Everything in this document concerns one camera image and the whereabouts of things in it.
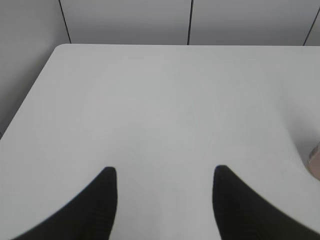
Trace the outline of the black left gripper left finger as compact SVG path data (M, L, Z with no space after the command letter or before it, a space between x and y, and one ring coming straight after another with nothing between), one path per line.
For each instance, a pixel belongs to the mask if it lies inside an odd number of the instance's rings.
M117 172L105 167L65 206L15 239L108 240L117 204Z

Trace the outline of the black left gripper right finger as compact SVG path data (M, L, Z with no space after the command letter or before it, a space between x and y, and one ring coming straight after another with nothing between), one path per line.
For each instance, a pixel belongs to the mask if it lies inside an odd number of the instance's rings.
M278 210L228 166L214 169L212 207L223 240L318 240L319 233Z

